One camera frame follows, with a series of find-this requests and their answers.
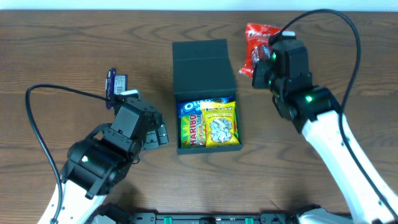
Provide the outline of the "red snack bag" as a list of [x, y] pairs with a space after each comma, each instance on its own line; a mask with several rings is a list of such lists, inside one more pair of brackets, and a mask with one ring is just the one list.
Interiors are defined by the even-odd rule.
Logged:
[[256, 63], [270, 58], [269, 38], [276, 35], [281, 28], [247, 23], [245, 30], [246, 37], [246, 59], [244, 65], [239, 69], [239, 73], [252, 78]]

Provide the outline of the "green Haribo worms bag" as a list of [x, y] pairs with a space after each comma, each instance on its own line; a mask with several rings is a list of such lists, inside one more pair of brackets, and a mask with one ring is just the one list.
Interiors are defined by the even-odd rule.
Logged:
[[201, 114], [191, 114], [181, 118], [181, 146], [182, 148], [206, 146], [206, 132]]

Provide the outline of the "blue Oreo cookie pack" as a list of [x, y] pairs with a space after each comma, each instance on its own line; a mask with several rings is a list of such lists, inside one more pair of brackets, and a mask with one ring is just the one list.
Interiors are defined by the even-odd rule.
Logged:
[[200, 105], [202, 102], [228, 103], [231, 99], [231, 96], [224, 96], [217, 98], [207, 98], [203, 100], [179, 102], [177, 103], [177, 114], [179, 118], [191, 114], [200, 114]]

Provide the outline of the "yellow seed snack bag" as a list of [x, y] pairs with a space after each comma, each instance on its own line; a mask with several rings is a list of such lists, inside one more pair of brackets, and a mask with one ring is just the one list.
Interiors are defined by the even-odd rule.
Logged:
[[236, 135], [236, 102], [201, 102], [205, 122], [206, 147], [238, 145]]

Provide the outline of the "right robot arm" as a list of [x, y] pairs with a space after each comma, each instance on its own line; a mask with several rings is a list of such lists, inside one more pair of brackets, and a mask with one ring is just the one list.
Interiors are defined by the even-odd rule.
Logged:
[[301, 41], [274, 43], [270, 57], [256, 64], [252, 86], [270, 90], [280, 116], [291, 121], [317, 151], [355, 223], [397, 223], [397, 195], [355, 140], [332, 92], [313, 85], [308, 52]]

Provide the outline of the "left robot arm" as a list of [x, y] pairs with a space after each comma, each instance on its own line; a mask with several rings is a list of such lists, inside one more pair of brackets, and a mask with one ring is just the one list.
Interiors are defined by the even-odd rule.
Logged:
[[113, 123], [97, 126], [71, 146], [60, 171], [62, 189], [55, 190], [39, 222], [86, 223], [141, 151], [168, 141], [162, 113], [139, 98], [123, 99]]

